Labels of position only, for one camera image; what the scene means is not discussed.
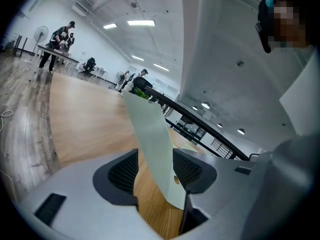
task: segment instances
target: fan stand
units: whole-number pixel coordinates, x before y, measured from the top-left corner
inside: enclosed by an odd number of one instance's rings
[[[35,55],[36,55],[36,54],[35,54],[35,49],[36,49],[36,47],[37,47],[37,44],[38,44],[40,38],[41,38],[43,35],[44,35],[44,34],[41,32],[40,35],[39,35],[38,40],[37,40],[36,43],[35,43],[35,46],[34,46],[34,48],[33,48],[33,52],[30,52],[30,53],[29,53],[31,56],[35,56]]]

